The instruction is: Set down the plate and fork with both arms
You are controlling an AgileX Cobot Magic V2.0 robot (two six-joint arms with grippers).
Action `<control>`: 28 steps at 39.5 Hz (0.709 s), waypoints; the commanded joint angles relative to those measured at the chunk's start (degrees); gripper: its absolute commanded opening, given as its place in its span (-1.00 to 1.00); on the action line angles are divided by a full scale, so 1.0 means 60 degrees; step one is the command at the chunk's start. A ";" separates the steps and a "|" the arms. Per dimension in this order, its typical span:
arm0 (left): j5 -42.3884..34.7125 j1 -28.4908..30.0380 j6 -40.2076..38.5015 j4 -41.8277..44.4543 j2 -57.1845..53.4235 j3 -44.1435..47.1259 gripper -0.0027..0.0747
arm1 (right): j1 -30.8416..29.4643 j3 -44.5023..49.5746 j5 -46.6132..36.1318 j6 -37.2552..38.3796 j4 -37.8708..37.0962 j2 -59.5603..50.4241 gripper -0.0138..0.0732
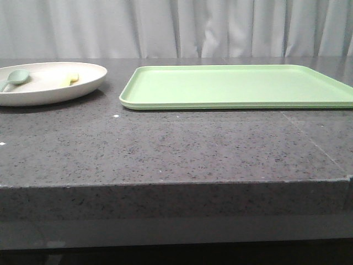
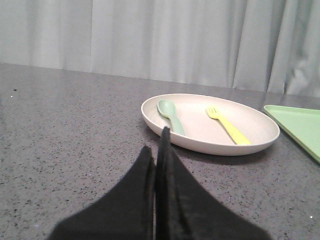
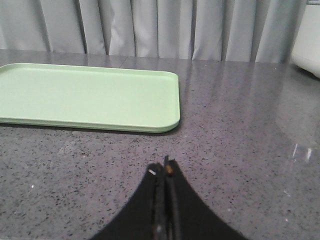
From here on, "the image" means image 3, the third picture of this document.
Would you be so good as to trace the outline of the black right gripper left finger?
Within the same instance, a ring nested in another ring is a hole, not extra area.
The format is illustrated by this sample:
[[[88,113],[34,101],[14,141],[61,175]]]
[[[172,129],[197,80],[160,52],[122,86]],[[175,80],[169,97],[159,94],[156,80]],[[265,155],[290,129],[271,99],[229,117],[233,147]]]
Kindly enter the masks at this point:
[[[159,163],[149,164],[146,172],[121,211],[93,240],[164,240],[164,175]]]

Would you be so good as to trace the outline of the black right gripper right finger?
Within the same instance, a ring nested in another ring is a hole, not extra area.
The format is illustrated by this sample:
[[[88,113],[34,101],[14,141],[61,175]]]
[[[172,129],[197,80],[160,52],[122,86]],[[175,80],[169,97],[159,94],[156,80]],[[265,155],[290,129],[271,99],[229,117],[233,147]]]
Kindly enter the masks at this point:
[[[244,240],[202,201],[174,159],[164,158],[165,210],[169,240]]]

